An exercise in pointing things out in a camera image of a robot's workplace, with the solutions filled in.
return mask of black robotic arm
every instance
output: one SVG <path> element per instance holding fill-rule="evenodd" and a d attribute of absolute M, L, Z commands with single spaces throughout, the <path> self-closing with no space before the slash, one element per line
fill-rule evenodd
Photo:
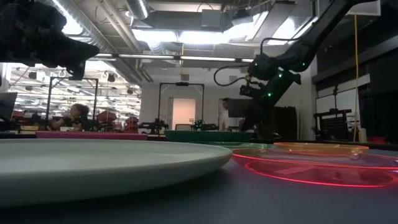
<path fill-rule="evenodd" d="M 373 1 L 376 0 L 334 0 L 313 27 L 285 53 L 269 57 L 261 49 L 260 55 L 249 65 L 248 77 L 256 77 L 268 83 L 257 83 L 260 89 L 251 87 L 251 82 L 241 87 L 240 94 L 252 98 L 242 130 L 259 124 L 265 113 L 275 106 L 293 82 L 301 85 L 300 75 L 292 72 L 303 72 L 310 66 L 322 42 L 354 5 Z"/>
<path fill-rule="evenodd" d="M 0 0 L 0 62 L 65 67 L 82 79 L 87 59 L 99 48 L 62 32 L 66 18 L 54 7 L 33 0 Z"/>

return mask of chair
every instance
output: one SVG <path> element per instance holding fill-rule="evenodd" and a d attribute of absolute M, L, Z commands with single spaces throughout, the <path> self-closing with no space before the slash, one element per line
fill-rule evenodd
<path fill-rule="evenodd" d="M 175 130 L 176 131 L 192 131 L 192 124 L 176 124 Z"/>

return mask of green plate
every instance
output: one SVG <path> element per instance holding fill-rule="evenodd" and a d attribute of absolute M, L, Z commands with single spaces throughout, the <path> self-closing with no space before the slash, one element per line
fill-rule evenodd
<path fill-rule="evenodd" d="M 250 142 L 191 142 L 194 144 L 205 144 L 211 146 L 221 146 L 228 149 L 266 149 L 272 147 L 268 144 L 258 144 Z"/>
<path fill-rule="evenodd" d="M 165 131 L 169 141 L 173 142 L 249 142 L 253 133 L 217 132 L 217 131 Z"/>

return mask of man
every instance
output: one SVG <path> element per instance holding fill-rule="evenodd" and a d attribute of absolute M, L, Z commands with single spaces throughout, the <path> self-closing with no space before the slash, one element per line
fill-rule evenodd
<path fill-rule="evenodd" d="M 229 127 L 238 127 L 239 118 L 230 118 L 228 116 L 228 101 L 229 98 L 223 99 L 223 110 L 220 113 L 220 131 L 228 131 Z"/>

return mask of door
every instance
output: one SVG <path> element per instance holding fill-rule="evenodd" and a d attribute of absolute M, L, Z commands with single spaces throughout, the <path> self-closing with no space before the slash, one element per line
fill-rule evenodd
<path fill-rule="evenodd" d="M 195 120 L 195 99 L 173 99 L 172 129 L 176 124 L 192 124 Z"/>

